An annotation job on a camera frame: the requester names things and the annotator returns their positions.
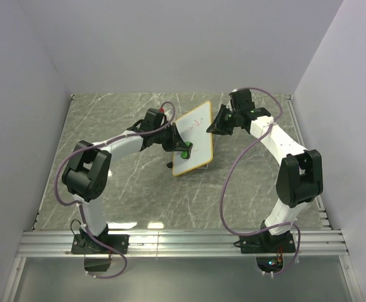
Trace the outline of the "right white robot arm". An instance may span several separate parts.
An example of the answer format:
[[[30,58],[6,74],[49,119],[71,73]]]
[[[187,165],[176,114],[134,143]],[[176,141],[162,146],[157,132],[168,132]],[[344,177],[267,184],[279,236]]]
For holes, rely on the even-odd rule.
[[[278,162],[278,200],[261,229],[252,233],[261,234],[261,248],[271,252],[280,246],[281,235],[293,227],[299,213],[322,193],[322,157],[293,140],[278,125],[279,116],[256,107],[251,92],[250,87],[233,90],[229,104],[220,106],[207,132],[232,135],[235,128],[243,129],[254,137],[252,146],[262,143]]]

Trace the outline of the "yellow framed whiteboard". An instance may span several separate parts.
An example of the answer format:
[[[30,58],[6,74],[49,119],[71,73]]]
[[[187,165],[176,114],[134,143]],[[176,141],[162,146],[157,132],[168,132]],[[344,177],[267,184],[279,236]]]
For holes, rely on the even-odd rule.
[[[183,155],[187,152],[174,152],[172,175],[177,177],[199,167],[203,167],[213,160],[213,137],[207,133],[212,123],[212,103],[206,101],[187,114],[178,118],[176,126],[184,142],[192,143],[188,159]]]

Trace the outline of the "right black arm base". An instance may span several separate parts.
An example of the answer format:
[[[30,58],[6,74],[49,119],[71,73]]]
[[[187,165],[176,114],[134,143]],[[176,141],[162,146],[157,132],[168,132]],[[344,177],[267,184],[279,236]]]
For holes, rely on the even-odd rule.
[[[294,238],[290,231],[281,235],[271,235],[270,232],[263,232],[251,237],[240,237],[234,242],[242,254],[276,254],[294,253],[296,251]]]

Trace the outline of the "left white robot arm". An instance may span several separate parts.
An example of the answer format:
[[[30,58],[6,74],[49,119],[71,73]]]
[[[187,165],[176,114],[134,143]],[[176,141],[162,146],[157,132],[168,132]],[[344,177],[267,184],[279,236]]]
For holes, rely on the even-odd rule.
[[[73,153],[61,164],[62,174],[57,174],[73,201],[60,204],[75,204],[81,213],[84,232],[90,233],[86,245],[94,253],[108,247],[108,224],[103,215],[101,195],[106,187],[110,164],[127,155],[141,152],[154,144],[166,152],[182,152],[189,159],[193,144],[182,139],[177,126],[164,110],[150,108],[143,119],[127,128],[122,134],[96,143],[81,140]]]

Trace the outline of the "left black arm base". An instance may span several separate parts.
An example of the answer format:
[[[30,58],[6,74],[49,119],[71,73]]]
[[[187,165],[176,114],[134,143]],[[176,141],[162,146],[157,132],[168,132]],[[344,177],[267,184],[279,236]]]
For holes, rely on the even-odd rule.
[[[109,234],[105,229],[99,236],[92,239],[82,228],[74,234],[71,254],[93,255],[112,254],[114,250],[126,254],[129,247],[127,234]]]

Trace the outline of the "green whiteboard eraser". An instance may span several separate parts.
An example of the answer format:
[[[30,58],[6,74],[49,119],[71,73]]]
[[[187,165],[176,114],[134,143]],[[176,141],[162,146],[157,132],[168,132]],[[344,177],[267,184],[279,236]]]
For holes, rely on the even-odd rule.
[[[191,142],[185,142],[185,144],[186,144],[186,147],[180,153],[180,157],[184,160],[188,160],[191,156],[191,151],[192,151],[193,144]]]

